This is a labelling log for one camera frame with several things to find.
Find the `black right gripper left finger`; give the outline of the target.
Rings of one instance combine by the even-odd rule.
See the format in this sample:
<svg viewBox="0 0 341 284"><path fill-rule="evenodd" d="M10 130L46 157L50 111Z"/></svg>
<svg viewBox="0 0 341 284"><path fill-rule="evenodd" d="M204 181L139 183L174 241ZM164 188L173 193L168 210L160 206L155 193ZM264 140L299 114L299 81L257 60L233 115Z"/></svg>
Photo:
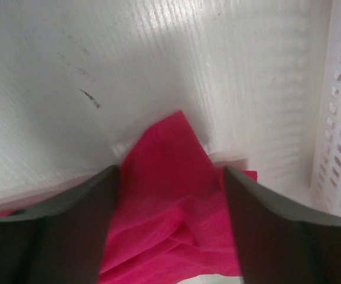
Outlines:
<svg viewBox="0 0 341 284"><path fill-rule="evenodd" d="M119 167L0 216L0 283L96 283Z"/></svg>

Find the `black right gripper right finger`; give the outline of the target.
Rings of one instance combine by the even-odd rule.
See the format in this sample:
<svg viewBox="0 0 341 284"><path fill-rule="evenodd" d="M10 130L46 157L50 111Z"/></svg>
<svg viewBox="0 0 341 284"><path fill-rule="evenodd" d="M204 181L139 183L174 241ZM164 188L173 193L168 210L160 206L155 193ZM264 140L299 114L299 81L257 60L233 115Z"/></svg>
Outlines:
<svg viewBox="0 0 341 284"><path fill-rule="evenodd" d="M237 169L223 169L245 283L341 283L341 217L288 199Z"/></svg>

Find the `crimson pink t shirt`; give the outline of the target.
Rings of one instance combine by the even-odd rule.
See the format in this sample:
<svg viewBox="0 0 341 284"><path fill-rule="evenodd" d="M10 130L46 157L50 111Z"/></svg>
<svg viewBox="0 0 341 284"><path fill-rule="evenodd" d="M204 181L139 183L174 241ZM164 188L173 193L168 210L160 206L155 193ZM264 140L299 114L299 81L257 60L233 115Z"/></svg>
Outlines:
<svg viewBox="0 0 341 284"><path fill-rule="evenodd" d="M241 275L223 170L214 167L182 112L150 126L118 167L96 283Z"/></svg>

